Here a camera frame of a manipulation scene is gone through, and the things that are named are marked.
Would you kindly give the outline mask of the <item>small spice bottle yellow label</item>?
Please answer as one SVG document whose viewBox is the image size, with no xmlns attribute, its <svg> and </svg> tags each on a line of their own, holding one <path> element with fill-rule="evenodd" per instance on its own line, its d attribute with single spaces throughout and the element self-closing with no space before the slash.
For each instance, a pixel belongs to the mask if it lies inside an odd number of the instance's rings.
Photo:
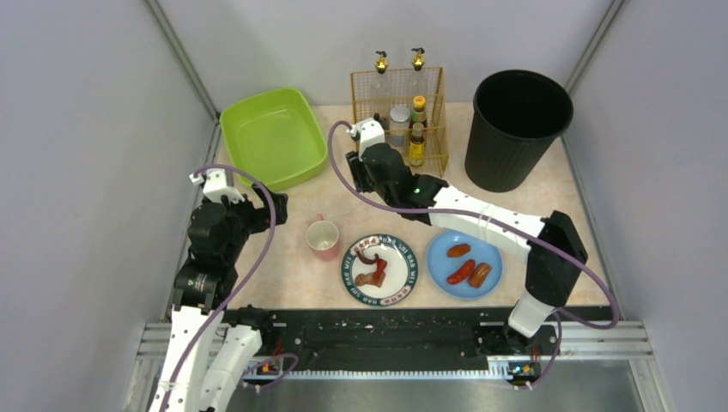
<svg viewBox="0 0 728 412">
<path fill-rule="evenodd" d="M 415 122 L 411 127 L 409 140 L 409 164 L 412 167 L 421 167 L 425 154 L 425 127 L 423 123 Z"/>
</svg>

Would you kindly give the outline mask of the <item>dark sauce dispenser bottle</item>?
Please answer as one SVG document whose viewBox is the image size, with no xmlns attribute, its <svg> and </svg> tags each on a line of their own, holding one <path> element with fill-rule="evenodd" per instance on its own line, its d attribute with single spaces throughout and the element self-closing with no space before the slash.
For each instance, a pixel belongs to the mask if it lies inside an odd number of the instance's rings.
<svg viewBox="0 0 728 412">
<path fill-rule="evenodd" d="M 376 51 L 378 57 L 375 62 L 376 76 L 370 85 L 373 114 L 377 115 L 380 123 L 386 129 L 389 123 L 389 88 L 390 80 L 387 75 L 389 63 L 385 51 Z"/>
</svg>

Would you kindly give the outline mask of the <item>clear oil dispenser bottle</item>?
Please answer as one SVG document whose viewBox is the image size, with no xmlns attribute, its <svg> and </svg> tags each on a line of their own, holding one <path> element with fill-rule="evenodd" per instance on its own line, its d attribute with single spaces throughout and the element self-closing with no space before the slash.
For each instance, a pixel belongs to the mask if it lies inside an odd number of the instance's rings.
<svg viewBox="0 0 728 412">
<path fill-rule="evenodd" d="M 417 95 L 425 96 L 428 92 L 428 78 L 426 70 L 424 69 L 425 51 L 421 47 L 412 48 L 411 51 L 413 51 L 415 55 L 411 60 L 412 72 L 409 76 L 409 94 L 412 97 Z"/>
</svg>

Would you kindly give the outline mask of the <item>white plate green rim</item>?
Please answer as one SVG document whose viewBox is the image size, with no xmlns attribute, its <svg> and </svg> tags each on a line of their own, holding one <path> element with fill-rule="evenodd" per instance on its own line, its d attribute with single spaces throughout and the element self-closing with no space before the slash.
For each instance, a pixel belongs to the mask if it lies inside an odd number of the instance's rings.
<svg viewBox="0 0 728 412">
<path fill-rule="evenodd" d="M 356 250 L 371 258 L 378 253 L 387 261 L 385 281 L 380 288 L 355 285 L 357 275 L 375 269 L 374 265 L 362 263 Z M 394 235 L 375 233 L 358 239 L 345 251 L 340 272 L 344 288 L 351 297 L 367 306 L 386 307 L 396 305 L 413 292 L 418 281 L 419 263 L 406 242 Z"/>
</svg>

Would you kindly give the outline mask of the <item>blue plate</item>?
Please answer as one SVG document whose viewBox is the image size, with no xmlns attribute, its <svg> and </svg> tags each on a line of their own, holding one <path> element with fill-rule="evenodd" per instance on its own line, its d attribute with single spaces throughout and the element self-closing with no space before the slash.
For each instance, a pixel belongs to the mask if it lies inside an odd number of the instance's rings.
<svg viewBox="0 0 728 412">
<path fill-rule="evenodd" d="M 459 257 L 447 256 L 450 249 L 462 244 L 470 247 L 467 253 Z M 471 286 L 468 279 L 457 284 L 449 283 L 447 278 L 468 260 L 473 260 L 475 267 L 479 264 L 490 267 L 484 281 L 477 288 Z M 444 293 L 461 300 L 477 300 L 493 293 L 501 282 L 504 269 L 501 253 L 495 246 L 454 230 L 447 230 L 433 238 L 426 252 L 426 264 L 436 286 Z"/>
</svg>

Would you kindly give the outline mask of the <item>black trash bin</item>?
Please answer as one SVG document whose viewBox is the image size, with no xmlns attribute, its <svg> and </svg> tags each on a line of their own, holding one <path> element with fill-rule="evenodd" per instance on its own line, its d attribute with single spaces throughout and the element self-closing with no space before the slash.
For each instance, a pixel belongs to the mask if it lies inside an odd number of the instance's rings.
<svg viewBox="0 0 728 412">
<path fill-rule="evenodd" d="M 485 78 L 473 97 L 464 169 L 485 191 L 518 188 L 573 120 L 569 93 L 529 70 L 503 70 Z"/>
</svg>

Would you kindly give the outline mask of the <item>red sauce bottle yellow cap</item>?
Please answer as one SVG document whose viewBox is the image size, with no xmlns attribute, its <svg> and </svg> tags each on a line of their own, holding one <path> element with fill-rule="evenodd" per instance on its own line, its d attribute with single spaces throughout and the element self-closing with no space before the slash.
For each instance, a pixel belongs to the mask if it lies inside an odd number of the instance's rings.
<svg viewBox="0 0 728 412">
<path fill-rule="evenodd" d="M 424 95 L 416 95 L 412 100 L 410 126 L 421 124 L 423 128 L 428 127 L 428 116 L 426 110 L 427 100 Z"/>
</svg>

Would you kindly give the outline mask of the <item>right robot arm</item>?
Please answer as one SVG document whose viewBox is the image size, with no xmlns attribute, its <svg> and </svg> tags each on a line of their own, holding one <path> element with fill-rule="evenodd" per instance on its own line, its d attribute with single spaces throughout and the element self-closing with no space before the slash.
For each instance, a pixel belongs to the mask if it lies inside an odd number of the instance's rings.
<svg viewBox="0 0 728 412">
<path fill-rule="evenodd" d="M 541 324 L 566 305 L 576 281 L 590 274 L 588 254 L 572 219 L 554 211 L 526 215 L 465 194 L 445 180 L 413 173 L 386 143 L 345 155 L 354 182 L 348 189 L 374 207 L 411 221 L 451 229 L 483 240 L 525 263 L 525 291 L 512 309 L 507 329 L 533 337 Z"/>
</svg>

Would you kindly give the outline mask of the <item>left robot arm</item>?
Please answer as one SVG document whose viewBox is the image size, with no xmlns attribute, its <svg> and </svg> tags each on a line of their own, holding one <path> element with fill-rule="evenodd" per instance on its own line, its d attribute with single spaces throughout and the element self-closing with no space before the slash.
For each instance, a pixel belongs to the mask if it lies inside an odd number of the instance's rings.
<svg viewBox="0 0 728 412">
<path fill-rule="evenodd" d="M 263 347 L 272 321 L 263 309 L 224 312 L 238 279 L 235 264 L 255 233 L 288 217 L 288 197 L 254 190 L 256 208 L 233 192 L 205 198 L 191 214 L 188 257 L 175 276 L 170 340 L 151 411 L 224 411 L 252 357 Z"/>
</svg>

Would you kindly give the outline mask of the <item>pink mug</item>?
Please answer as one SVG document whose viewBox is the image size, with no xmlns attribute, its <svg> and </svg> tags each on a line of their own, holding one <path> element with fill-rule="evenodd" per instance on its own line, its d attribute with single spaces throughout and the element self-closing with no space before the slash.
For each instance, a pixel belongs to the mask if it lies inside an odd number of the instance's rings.
<svg viewBox="0 0 728 412">
<path fill-rule="evenodd" d="M 317 214 L 314 222 L 306 230 L 306 243 L 312 254 L 319 260 L 334 260 L 341 249 L 341 234 L 338 227 Z"/>
</svg>

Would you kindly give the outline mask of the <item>green plastic basin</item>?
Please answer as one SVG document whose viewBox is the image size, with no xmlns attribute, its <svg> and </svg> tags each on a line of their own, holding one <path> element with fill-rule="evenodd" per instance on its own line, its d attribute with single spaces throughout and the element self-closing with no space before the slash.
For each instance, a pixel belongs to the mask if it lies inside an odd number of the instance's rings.
<svg viewBox="0 0 728 412">
<path fill-rule="evenodd" d="M 328 158 L 323 131 L 297 88 L 256 94 L 224 109 L 223 141 L 234 167 L 271 191 L 284 191 L 320 174 Z"/>
</svg>

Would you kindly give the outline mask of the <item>meat scrap on plate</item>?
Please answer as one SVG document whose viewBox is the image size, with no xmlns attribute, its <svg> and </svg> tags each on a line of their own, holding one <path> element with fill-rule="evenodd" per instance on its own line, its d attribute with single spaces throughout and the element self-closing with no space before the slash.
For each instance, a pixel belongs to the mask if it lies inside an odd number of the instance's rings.
<svg viewBox="0 0 728 412">
<path fill-rule="evenodd" d="M 374 270 L 366 274 L 357 275 L 354 279 L 355 285 L 357 287 L 375 286 L 376 288 L 380 288 L 385 281 L 387 261 L 380 257 L 378 253 L 375 253 L 373 257 L 368 257 L 361 250 L 356 250 L 355 252 L 362 263 L 375 266 Z"/>
</svg>

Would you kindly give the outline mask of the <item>red sausage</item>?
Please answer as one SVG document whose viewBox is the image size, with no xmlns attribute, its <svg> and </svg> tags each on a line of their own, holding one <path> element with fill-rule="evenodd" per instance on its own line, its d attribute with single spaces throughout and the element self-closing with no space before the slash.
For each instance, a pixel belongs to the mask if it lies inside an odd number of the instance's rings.
<svg viewBox="0 0 728 412">
<path fill-rule="evenodd" d="M 466 280 L 476 267 L 474 259 L 468 259 L 456 271 L 446 278 L 446 282 L 450 285 L 456 285 Z"/>
</svg>

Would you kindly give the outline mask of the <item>brown sausage piece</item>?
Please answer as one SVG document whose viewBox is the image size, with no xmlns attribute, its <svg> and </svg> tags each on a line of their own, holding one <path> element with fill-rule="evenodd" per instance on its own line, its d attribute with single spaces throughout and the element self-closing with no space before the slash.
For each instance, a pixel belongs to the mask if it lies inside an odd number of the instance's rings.
<svg viewBox="0 0 728 412">
<path fill-rule="evenodd" d="M 480 288 L 487 279 L 492 267 L 486 263 L 478 264 L 470 273 L 468 284 L 472 288 Z"/>
</svg>

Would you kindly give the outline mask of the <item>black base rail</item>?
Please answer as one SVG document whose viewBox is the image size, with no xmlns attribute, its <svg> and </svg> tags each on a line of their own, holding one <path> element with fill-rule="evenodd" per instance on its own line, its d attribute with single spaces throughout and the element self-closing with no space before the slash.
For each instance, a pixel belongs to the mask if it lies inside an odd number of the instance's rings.
<svg viewBox="0 0 728 412">
<path fill-rule="evenodd" d="M 489 357 L 546 361 L 556 351 L 550 318 L 532 338 L 506 330 L 509 309 L 270 310 L 256 353 L 295 354 L 298 372 L 484 371 Z"/>
</svg>

